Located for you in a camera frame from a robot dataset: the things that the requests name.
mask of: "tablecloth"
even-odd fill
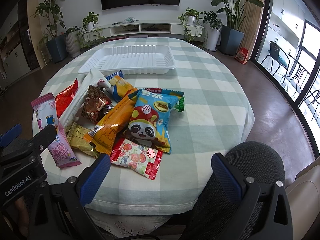
[[[138,88],[160,87],[185,92],[185,111],[172,113],[168,132],[171,155],[164,154],[155,180],[131,169],[112,165],[91,209],[115,215],[170,215],[194,206],[212,174],[211,156],[225,155],[244,142],[253,126],[250,103],[236,78],[220,61],[185,41],[173,38],[130,38],[109,41],[81,54],[59,70],[45,85],[44,95],[56,96],[85,75],[79,68],[98,49],[123,45],[164,44],[170,46],[176,68],[166,74],[125,75]],[[33,117],[33,134],[39,132]],[[50,184],[78,176],[94,159],[75,152],[82,165],[59,169],[46,150],[42,154]]]

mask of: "metal bolt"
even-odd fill
[[[34,162],[35,159],[36,159],[36,157],[32,155],[32,156],[30,156],[30,158],[29,158],[29,162]]]
[[[254,183],[254,178],[253,177],[247,177],[245,180],[250,184]]]
[[[276,184],[277,184],[278,187],[282,187],[282,186],[283,186],[283,183],[282,183],[281,180],[277,180],[277,181],[276,181]]]
[[[45,187],[46,185],[47,185],[46,181],[40,183],[40,187]]]
[[[76,180],[77,180],[77,177],[74,177],[74,176],[68,178],[68,182],[69,182],[69,183],[75,183]]]

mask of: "leather armrest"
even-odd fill
[[[304,168],[302,171],[300,171],[297,176],[296,179],[301,177],[303,174],[307,173],[308,171],[310,171],[313,167],[320,165],[320,157],[317,158],[313,163],[309,164],[306,168]]]
[[[296,179],[286,188],[292,216],[293,240],[301,240],[320,211],[320,166]]]

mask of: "plastic tray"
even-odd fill
[[[164,74],[176,67],[166,45],[133,45],[97,50],[79,69],[78,74],[96,68],[104,75],[122,70],[124,74]]]

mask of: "red logo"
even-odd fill
[[[147,156],[149,158],[154,158],[156,156],[156,151],[154,149],[147,150]]]
[[[150,112],[151,112],[151,106],[149,106],[149,105],[144,105],[144,106],[142,107],[142,112],[143,112],[144,114],[150,114]]]

